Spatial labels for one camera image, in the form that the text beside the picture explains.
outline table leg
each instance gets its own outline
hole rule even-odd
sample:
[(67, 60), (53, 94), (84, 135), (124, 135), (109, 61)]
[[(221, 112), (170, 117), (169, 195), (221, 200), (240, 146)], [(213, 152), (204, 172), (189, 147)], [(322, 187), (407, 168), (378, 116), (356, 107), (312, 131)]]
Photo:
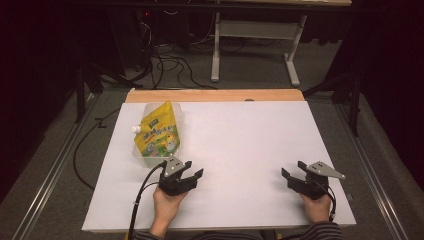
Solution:
[(289, 72), (290, 81), (293, 87), (298, 87), (300, 85), (299, 78), (297, 77), (296, 69), (294, 68), (293, 58), (296, 53), (297, 46), (299, 45), (300, 37), (302, 36), (303, 28), (305, 27), (306, 15), (300, 17), (299, 25), (296, 29), (295, 36), (293, 38), (293, 45), (291, 52), (289, 54), (284, 54), (284, 60), (286, 62), (287, 71)]
[(212, 82), (219, 81), (219, 23), (220, 23), (220, 13), (215, 14), (215, 48), (213, 51), (212, 58)]

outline white board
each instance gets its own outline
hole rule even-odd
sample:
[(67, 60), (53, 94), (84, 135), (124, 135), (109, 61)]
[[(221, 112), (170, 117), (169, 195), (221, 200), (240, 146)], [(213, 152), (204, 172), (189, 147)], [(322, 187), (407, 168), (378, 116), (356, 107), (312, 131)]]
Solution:
[[(127, 231), (133, 202), (150, 171), (134, 154), (131, 127), (145, 103), (124, 103), (87, 213), (85, 231)], [(170, 226), (179, 230), (281, 228), (309, 224), (284, 167), (304, 179), (298, 161), (333, 166), (306, 101), (180, 102), (184, 131), (179, 158), (192, 161), (183, 177), (204, 168)], [(160, 170), (149, 182), (157, 182)], [(335, 222), (356, 224), (338, 179)], [(142, 195), (135, 229), (152, 223), (154, 186)]]

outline yellow snack bag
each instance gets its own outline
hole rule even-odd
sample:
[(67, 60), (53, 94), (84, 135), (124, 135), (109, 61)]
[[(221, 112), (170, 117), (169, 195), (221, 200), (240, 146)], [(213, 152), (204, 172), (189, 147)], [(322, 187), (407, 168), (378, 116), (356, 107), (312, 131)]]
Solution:
[(134, 142), (143, 157), (167, 157), (180, 145), (174, 109), (169, 101), (145, 116), (140, 128)]

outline hand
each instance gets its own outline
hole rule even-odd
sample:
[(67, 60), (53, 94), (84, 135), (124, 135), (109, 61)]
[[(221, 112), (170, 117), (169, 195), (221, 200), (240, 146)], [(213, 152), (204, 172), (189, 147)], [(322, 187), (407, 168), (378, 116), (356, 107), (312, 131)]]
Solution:
[(150, 233), (164, 238), (169, 224), (177, 216), (180, 204), (187, 196), (188, 192), (182, 193), (177, 196), (169, 196), (159, 187), (156, 187), (153, 193), (153, 200), (155, 203), (155, 219), (150, 227)]
[(316, 200), (312, 200), (309, 197), (299, 194), (305, 203), (306, 215), (309, 219), (316, 222), (329, 221), (329, 212), (331, 206), (331, 199), (327, 195), (322, 196)]

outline striped sleeve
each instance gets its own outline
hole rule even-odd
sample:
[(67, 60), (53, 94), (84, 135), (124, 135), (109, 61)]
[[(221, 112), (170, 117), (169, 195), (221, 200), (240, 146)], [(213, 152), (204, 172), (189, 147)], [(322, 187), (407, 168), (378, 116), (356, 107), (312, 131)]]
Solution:
[(342, 231), (339, 225), (333, 222), (315, 223), (300, 236), (301, 240), (341, 240)]
[(137, 232), (133, 240), (162, 240), (162, 238), (156, 237), (148, 232)]

